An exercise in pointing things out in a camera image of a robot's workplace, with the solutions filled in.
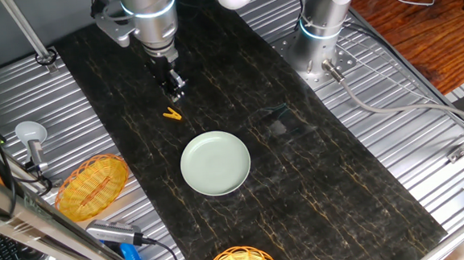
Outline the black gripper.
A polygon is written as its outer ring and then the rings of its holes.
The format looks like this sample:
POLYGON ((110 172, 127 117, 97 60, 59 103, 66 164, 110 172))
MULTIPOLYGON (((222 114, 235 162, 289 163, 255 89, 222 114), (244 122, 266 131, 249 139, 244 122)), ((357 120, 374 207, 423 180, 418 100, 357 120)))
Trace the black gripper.
POLYGON ((184 96, 185 82, 174 70, 174 65, 167 60, 166 56, 151 56, 147 62, 147 67, 165 95, 171 97, 174 102, 179 101, 184 96))

